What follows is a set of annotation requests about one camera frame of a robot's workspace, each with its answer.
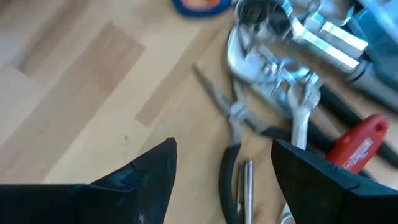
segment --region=blue object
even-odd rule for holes
[[[208,9],[190,9],[182,0],[172,0],[175,9],[183,16],[188,17],[211,17],[227,10],[232,5],[232,0],[220,0],[220,2]]]

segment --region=wooden floor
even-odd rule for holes
[[[173,136],[177,179],[165,222],[224,223],[217,186],[228,123],[190,67],[196,62],[230,93],[231,11],[193,21],[170,0],[14,0],[0,8],[1,183],[89,183]],[[327,66],[314,68],[362,116],[386,113]],[[281,122],[255,97],[249,103],[263,121]],[[398,148],[398,119],[386,114],[387,139]],[[271,142],[243,129],[239,161],[254,159],[258,223],[275,223],[284,201]],[[398,171],[378,158],[367,167],[398,189]]]

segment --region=tool pile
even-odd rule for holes
[[[229,35],[227,50],[234,93],[232,102],[217,91],[196,65],[193,66],[198,80],[228,117],[231,126],[231,140],[221,161],[219,179],[220,202],[227,223],[241,223],[242,217],[245,223],[253,222],[253,161],[249,160],[244,168],[244,205],[240,201],[240,187],[237,203],[234,203],[231,187],[235,160],[241,148],[240,123],[246,123],[264,137],[282,139],[302,150],[316,153],[316,148],[336,166],[368,179],[372,177],[363,167],[376,152],[398,168],[398,155],[382,141],[388,129],[383,115],[362,120],[322,83],[316,72],[297,59],[278,58],[268,48],[277,43],[309,49],[347,74],[358,88],[390,108],[398,108],[396,93],[377,81],[375,66],[362,56],[369,44],[341,28],[351,21],[355,6],[351,7],[346,18],[340,20],[325,19],[320,7],[320,1],[312,0],[304,13],[296,15],[288,0],[239,0],[236,3],[235,26]],[[195,11],[184,12],[192,16]],[[243,86],[248,86],[276,109],[292,123],[292,128],[261,122],[247,107]],[[341,136],[317,108],[318,104],[352,129]],[[319,125],[327,126],[333,138],[323,133]],[[279,221],[283,224],[287,220],[293,220],[293,216],[286,204]]]

